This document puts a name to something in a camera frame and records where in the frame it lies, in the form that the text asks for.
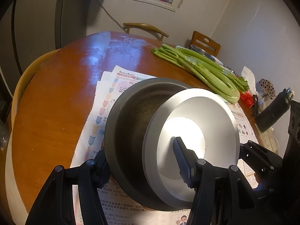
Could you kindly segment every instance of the black thermos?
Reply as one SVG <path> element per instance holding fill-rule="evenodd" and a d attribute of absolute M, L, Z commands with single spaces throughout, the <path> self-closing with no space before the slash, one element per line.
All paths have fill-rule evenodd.
<path fill-rule="evenodd" d="M 288 88 L 280 92 L 271 104 L 256 118 L 258 129 L 263 133 L 270 128 L 290 108 L 294 92 Z"/>

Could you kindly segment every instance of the wooden table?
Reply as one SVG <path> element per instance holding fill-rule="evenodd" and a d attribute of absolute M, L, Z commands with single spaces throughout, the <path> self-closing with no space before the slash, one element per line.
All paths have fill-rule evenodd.
<path fill-rule="evenodd" d="M 208 89 L 181 68 L 151 53 L 161 42 L 118 32 L 87 36 L 60 49 L 34 75 L 16 115 L 12 160 L 27 211 L 56 165 L 70 167 L 77 141 L 93 105 L 97 81 L 116 65 Z M 239 101 L 256 136 L 252 112 Z"/>

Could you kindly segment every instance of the curved wooden chair back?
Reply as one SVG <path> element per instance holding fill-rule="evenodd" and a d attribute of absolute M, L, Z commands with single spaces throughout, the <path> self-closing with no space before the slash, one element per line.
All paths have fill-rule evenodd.
<path fill-rule="evenodd" d="M 11 104 L 11 128 L 14 127 L 14 122 L 15 122 L 18 106 L 19 106 L 20 100 L 21 100 L 21 98 L 22 98 L 22 96 L 25 92 L 25 89 L 26 89 L 29 81 L 31 80 L 33 75 L 36 73 L 36 71 L 40 68 L 41 64 L 45 60 L 50 58 L 58 50 L 59 49 L 54 50 L 52 52 L 48 52 L 48 53 L 40 56 L 36 60 L 34 60 L 28 66 L 28 68 L 25 70 L 25 72 L 22 74 L 22 76 L 20 77 L 20 79 L 18 81 L 18 84 L 16 86 L 16 89 L 15 89 L 15 92 L 13 94 L 13 101 L 12 101 L 12 104 Z"/>
<path fill-rule="evenodd" d="M 169 35 L 166 34 L 165 32 L 161 31 L 160 29 L 152 26 L 152 25 L 148 25 L 148 24 L 140 24 L 140 23 L 124 23 L 124 26 L 127 26 L 127 31 L 126 33 L 129 34 L 129 30 L 130 28 L 138 28 L 144 31 L 150 31 L 150 32 L 155 32 L 158 34 L 161 34 L 160 37 L 160 41 L 163 41 L 163 37 L 165 36 L 166 38 L 169 38 Z"/>
<path fill-rule="evenodd" d="M 208 45 L 208 47 L 198 43 L 197 40 L 201 41 L 203 44 Z M 197 31 L 194 31 L 190 45 L 198 46 L 201 49 L 208 52 L 210 55 L 213 55 L 215 57 L 217 56 L 217 54 L 220 50 L 220 47 L 221 47 L 220 44 L 216 43 L 211 38 L 197 32 Z"/>

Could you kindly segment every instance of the silver screw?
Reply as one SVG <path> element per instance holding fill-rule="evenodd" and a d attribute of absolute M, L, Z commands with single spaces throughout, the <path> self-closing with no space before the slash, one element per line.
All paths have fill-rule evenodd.
<path fill-rule="evenodd" d="M 62 166 L 57 166 L 56 168 L 55 168 L 55 171 L 56 172 L 60 172 L 62 170 Z"/>
<path fill-rule="evenodd" d="M 87 161 L 86 161 L 86 164 L 87 164 L 88 166 L 94 165 L 94 164 L 95 164 L 95 160 L 94 160 L 94 159 L 87 160 Z"/>
<path fill-rule="evenodd" d="M 204 159 L 198 159 L 197 162 L 200 164 L 200 165 L 204 165 L 206 163 L 206 161 Z"/>
<path fill-rule="evenodd" d="M 230 168 L 234 172 L 236 172 L 239 169 L 236 165 L 232 165 Z"/>

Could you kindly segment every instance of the white wall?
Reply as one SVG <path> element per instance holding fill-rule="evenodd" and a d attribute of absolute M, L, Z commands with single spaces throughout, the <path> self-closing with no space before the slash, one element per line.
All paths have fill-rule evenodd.
<path fill-rule="evenodd" d="M 164 38 L 164 42 L 185 46 L 189 43 L 193 31 L 207 36 L 213 33 L 230 0 L 183 0 L 182 6 L 176 12 L 132 0 L 99 1 L 119 24 L 151 24 L 169 34 L 169 38 Z M 122 32 L 96 0 L 91 0 L 87 23 L 87 35 L 100 31 Z M 155 38 L 139 29 L 130 29 L 130 33 Z"/>
<path fill-rule="evenodd" d="M 300 100 L 300 27 L 283 0 L 231 0 L 212 39 L 218 58 L 240 73 L 252 70 L 256 81 L 270 80 L 276 93 L 291 87 Z M 283 156 L 290 111 L 274 126 Z"/>

